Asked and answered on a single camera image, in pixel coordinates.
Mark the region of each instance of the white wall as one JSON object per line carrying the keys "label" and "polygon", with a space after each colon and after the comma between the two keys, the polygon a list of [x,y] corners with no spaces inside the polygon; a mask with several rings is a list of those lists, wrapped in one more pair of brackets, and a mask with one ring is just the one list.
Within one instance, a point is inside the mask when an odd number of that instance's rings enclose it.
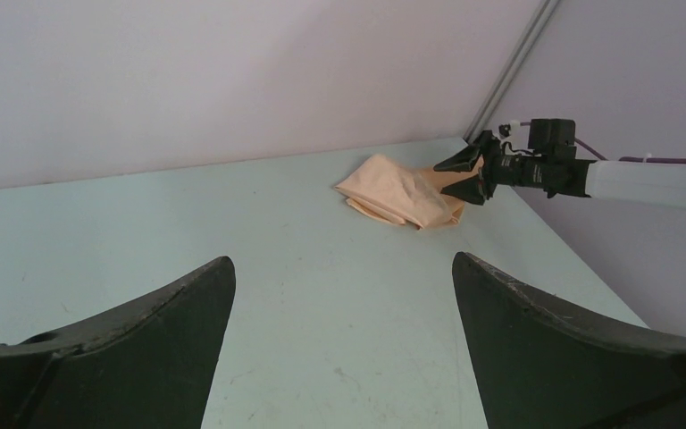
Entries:
{"label": "white wall", "polygon": [[[611,159],[686,157],[686,1],[562,2],[492,122],[532,117],[575,119]],[[686,212],[526,190],[649,326],[686,334]]]}
{"label": "white wall", "polygon": [[459,135],[538,0],[0,0],[0,187]]}

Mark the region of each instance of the robotic arm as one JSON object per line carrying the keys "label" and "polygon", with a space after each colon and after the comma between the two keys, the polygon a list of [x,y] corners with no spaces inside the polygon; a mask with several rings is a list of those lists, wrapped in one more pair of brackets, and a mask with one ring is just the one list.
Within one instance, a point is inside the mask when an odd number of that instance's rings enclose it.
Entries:
{"label": "robotic arm", "polygon": [[[509,125],[499,127],[500,137],[509,137],[510,130]],[[543,189],[549,198],[562,194],[686,209],[686,164],[576,159],[574,143],[574,121],[535,119],[530,122],[527,150],[514,150],[484,130],[467,148],[433,168],[470,172],[482,157],[476,176],[441,191],[480,206],[500,184]]]}

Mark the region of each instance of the table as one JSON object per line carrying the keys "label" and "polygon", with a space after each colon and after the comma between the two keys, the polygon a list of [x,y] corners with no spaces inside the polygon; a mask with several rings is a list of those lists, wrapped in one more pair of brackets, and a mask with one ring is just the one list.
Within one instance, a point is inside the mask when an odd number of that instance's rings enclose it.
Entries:
{"label": "table", "polygon": [[368,156],[461,139],[0,190],[0,342],[117,306],[222,255],[237,293],[204,427],[485,427],[451,262],[640,319],[509,188],[455,228],[368,219],[332,189]]}

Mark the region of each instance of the folded cloth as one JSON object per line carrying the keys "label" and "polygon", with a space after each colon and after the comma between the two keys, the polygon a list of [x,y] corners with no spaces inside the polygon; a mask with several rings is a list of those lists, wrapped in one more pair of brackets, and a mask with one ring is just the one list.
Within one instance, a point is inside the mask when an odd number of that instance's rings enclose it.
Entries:
{"label": "folded cloth", "polygon": [[456,225],[464,201],[440,190],[474,176],[472,172],[434,172],[431,167],[410,169],[385,155],[374,155],[335,189],[346,203],[372,219],[395,225],[413,223],[417,228]]}

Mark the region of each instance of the black object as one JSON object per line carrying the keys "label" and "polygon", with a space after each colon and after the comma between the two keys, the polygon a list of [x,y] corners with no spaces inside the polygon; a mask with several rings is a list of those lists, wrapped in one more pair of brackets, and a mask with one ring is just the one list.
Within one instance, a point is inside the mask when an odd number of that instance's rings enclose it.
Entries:
{"label": "black object", "polygon": [[0,428],[199,428],[235,296],[220,257],[89,319],[0,344]]}
{"label": "black object", "polygon": [[453,276],[491,429],[686,427],[686,338],[593,313],[469,254]]}
{"label": "black object", "polygon": [[[574,158],[574,121],[534,119],[530,127],[529,151],[507,155],[501,141],[484,130],[468,147],[435,165],[436,172],[470,172],[480,156],[483,159],[476,176],[446,186],[441,193],[479,206],[493,197],[497,185],[543,189],[549,198],[556,194],[587,198],[585,178],[595,161]],[[507,126],[499,129],[501,135],[508,135]]]}

